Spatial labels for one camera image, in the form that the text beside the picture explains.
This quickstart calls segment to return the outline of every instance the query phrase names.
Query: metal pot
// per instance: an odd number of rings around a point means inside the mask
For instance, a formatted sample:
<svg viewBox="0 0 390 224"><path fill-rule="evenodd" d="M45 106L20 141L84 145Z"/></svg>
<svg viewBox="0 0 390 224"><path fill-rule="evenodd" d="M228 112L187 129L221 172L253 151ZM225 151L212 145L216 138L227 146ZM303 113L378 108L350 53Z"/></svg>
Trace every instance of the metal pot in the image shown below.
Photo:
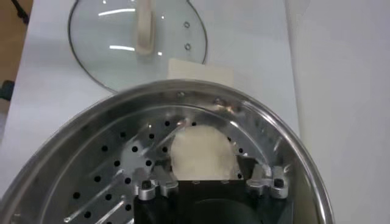
<svg viewBox="0 0 390 224"><path fill-rule="evenodd" d="M5 193L0 223L132 223L134 170L166 156L178 128L201 124L237 154L283 167L294 223L334 223L313 160L278 116L234 89L184 80L121 92L69 121Z"/></svg>

